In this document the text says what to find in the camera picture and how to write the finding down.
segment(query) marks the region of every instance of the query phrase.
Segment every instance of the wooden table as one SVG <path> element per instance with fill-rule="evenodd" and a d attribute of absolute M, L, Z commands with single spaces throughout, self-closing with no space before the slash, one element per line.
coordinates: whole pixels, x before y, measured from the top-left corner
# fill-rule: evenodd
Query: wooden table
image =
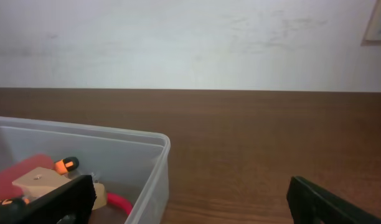
<path fill-rule="evenodd" d="M 381 93 L 6 88 L 0 116 L 168 135 L 162 223 L 292 223 L 292 175 L 381 217 Z"/>

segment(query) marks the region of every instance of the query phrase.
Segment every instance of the black object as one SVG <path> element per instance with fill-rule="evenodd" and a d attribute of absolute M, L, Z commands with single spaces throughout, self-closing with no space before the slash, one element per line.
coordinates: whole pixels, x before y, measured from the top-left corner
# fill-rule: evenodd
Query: black object
<path fill-rule="evenodd" d="M 29 203 L 21 211 L 0 211 L 0 224 L 87 224 L 96 199 L 92 177 L 81 175 Z"/>
<path fill-rule="evenodd" d="M 0 220 L 9 219 L 21 214 L 26 207 L 22 198 L 0 200 Z"/>
<path fill-rule="evenodd" d="M 381 224 L 381 219 L 303 177 L 292 177 L 288 204 L 294 224 Z"/>
<path fill-rule="evenodd" d="M 77 169 L 80 165 L 80 161 L 78 161 L 77 157 L 71 156 L 71 157 L 63 159 L 63 163 L 65 165 L 69 164 L 70 162 L 72 162 L 73 165 L 72 166 L 66 166 L 67 172 L 70 172 L 70 171 Z"/>

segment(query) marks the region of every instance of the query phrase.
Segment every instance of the wooden block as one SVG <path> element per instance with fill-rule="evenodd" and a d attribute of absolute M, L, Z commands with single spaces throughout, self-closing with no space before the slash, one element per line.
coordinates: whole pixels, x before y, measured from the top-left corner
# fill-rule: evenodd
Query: wooden block
<path fill-rule="evenodd" d="M 94 183 L 93 187 L 96 193 L 96 200 L 93 204 L 92 210 L 95 210 L 106 205 L 108 196 L 106 193 L 105 186 L 103 184 Z"/>
<path fill-rule="evenodd" d="M 37 167 L 14 180 L 12 184 L 20 187 L 26 196 L 38 198 L 67 182 L 70 182 L 70 179 L 59 175 L 56 171 Z"/>

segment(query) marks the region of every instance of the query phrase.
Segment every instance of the red plastic piece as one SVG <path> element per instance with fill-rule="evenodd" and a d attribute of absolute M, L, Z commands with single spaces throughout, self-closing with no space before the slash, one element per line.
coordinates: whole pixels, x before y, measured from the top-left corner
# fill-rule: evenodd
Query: red plastic piece
<path fill-rule="evenodd" d="M 24 174 L 37 167 L 47 169 L 54 168 L 54 161 L 44 154 L 37 154 L 0 172 L 0 200 L 16 198 L 23 195 L 20 187 L 12 185 L 12 181 L 20 178 Z"/>

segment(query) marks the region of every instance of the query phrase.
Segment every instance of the plastic bin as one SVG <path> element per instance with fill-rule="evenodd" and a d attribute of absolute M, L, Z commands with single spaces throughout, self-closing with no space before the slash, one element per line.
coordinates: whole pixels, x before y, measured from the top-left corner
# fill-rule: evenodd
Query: plastic bin
<path fill-rule="evenodd" d="M 76 156 L 79 172 L 100 174 L 134 205 L 126 224 L 159 223 L 167 204 L 170 140 L 158 133 L 0 117 L 0 171 L 37 153 Z"/>

